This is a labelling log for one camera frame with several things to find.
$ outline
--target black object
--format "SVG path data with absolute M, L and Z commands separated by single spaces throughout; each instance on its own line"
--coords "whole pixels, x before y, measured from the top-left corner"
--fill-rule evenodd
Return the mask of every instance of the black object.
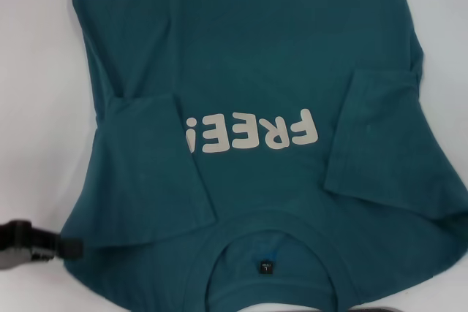
M 0 270 L 26 263 L 48 262 L 54 257 L 76 260 L 83 257 L 83 242 L 33 228 L 30 221 L 0 225 Z
M 270 260 L 261 261 L 260 274 L 273 274 L 273 262 Z

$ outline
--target size tag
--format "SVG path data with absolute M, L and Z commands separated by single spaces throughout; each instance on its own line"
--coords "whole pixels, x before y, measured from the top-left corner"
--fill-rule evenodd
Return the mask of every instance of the size tag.
M 273 274 L 273 261 L 264 260 L 260 263 L 260 274 Z

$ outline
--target teal t-shirt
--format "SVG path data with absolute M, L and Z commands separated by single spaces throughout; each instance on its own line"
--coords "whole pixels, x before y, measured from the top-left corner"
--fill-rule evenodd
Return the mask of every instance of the teal t-shirt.
M 67 269 L 133 312 L 344 312 L 467 251 L 406 0 L 73 0 L 97 130 Z

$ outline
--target t-shirt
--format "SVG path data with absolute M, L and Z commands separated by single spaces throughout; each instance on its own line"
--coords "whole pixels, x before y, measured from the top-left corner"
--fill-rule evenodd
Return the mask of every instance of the t-shirt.
M 133 312 L 344 312 L 467 251 L 406 0 L 73 0 L 97 130 L 67 269 Z

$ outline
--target white background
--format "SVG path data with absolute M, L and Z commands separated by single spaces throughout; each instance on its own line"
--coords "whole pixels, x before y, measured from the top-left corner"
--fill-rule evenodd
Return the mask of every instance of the white background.
M 409 0 L 409 5 L 426 52 L 423 109 L 468 184 L 468 0 Z M 94 127 L 71 1 L 0 0 L 0 223 L 29 218 L 60 231 L 83 184 Z M 468 258 L 377 305 L 405 312 L 465 311 Z M 288 309 L 271 307 L 252 311 Z M 121 310 L 55 262 L 0 272 L 0 311 Z

